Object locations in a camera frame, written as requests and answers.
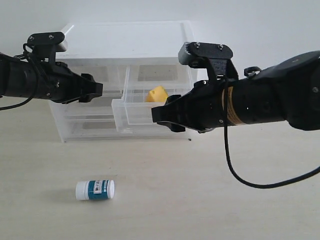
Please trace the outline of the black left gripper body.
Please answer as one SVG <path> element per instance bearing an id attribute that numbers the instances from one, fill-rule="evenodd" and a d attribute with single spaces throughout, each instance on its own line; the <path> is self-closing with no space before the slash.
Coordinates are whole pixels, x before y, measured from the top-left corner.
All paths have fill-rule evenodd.
<path id="1" fill-rule="evenodd" d="M 85 99 L 85 76 L 72 72 L 63 62 L 51 65 L 28 61 L 27 102 L 33 99 L 69 104 Z"/>

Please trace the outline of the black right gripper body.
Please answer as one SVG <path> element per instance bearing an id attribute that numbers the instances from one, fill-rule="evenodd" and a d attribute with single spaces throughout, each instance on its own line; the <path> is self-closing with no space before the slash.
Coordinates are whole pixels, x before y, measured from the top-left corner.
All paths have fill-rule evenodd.
<path id="1" fill-rule="evenodd" d="M 182 126 L 199 133 L 211 132 L 225 124 L 233 124 L 227 118 L 224 104 L 225 87 L 229 79 L 219 79 L 217 85 L 208 80 L 197 81 L 193 89 L 183 96 Z"/>

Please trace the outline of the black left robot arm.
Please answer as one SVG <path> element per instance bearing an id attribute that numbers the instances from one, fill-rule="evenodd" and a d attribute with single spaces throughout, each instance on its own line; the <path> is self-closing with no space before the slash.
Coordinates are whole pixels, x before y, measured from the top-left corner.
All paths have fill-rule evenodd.
<path id="1" fill-rule="evenodd" d="M 103 84 L 88 73 L 77 74 L 64 62 L 31 62 L 0 55 L 0 95 L 49 100 L 58 104 L 88 103 L 103 95 Z"/>

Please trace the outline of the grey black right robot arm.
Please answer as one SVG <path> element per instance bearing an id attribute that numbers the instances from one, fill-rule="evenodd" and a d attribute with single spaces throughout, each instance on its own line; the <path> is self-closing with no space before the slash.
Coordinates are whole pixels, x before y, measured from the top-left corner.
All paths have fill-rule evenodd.
<path id="1" fill-rule="evenodd" d="M 298 130 L 318 130 L 320 53 L 297 55 L 244 79 L 210 74 L 190 92 L 152 108 L 151 115 L 154 123 L 173 132 L 282 121 Z"/>

